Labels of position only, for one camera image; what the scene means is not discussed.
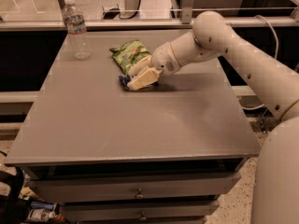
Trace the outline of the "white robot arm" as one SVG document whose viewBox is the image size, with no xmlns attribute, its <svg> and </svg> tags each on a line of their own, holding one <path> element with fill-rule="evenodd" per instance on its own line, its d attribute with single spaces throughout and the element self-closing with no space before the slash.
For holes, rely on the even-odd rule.
<svg viewBox="0 0 299 224">
<path fill-rule="evenodd" d="M 222 56 L 279 121 L 257 162 L 250 224 L 299 224 L 299 74 L 240 37 L 223 16 L 205 11 L 192 30 L 129 71 L 137 91 L 189 63 Z"/>
</svg>

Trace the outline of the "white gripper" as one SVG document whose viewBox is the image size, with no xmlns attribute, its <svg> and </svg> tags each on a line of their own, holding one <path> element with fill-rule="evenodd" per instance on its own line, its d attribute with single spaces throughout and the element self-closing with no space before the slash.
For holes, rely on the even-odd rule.
<svg viewBox="0 0 299 224">
<path fill-rule="evenodd" d="M 181 69 L 170 42 L 157 48 L 151 57 L 144 58 L 131 66 L 128 71 L 131 79 L 127 87 L 137 91 L 158 81 L 160 74 L 170 76 Z"/>
</svg>

